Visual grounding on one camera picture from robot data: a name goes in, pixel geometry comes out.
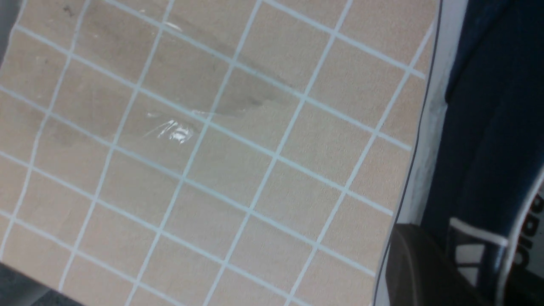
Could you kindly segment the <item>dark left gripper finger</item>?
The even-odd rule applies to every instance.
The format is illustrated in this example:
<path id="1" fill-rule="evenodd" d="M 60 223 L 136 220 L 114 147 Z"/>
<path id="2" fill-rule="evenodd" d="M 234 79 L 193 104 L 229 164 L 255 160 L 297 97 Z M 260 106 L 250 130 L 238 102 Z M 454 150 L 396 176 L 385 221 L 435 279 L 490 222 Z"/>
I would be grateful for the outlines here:
<path id="1" fill-rule="evenodd" d="M 386 267 L 391 306 L 488 306 L 418 226 L 393 227 Z"/>

